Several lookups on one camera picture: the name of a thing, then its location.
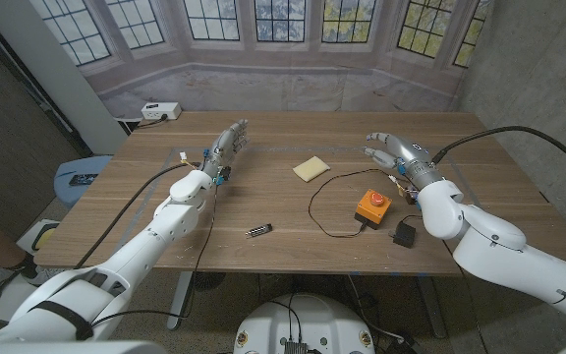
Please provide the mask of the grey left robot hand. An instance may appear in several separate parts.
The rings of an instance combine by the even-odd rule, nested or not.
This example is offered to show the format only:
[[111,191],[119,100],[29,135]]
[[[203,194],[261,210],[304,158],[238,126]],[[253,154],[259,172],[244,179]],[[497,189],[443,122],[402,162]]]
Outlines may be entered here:
[[204,158],[200,170],[211,177],[215,184],[220,185],[228,181],[231,173],[231,163],[235,155],[250,140],[246,136],[248,121],[242,119],[227,130],[213,142],[211,149]]

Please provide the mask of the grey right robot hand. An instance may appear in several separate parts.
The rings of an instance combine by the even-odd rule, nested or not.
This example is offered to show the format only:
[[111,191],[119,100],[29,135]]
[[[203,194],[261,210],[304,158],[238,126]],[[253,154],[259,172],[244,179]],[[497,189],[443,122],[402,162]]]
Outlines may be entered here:
[[370,133],[366,140],[385,144],[385,150],[366,147],[366,156],[381,168],[395,169],[419,191],[444,179],[431,162],[428,151],[420,145],[387,133]]

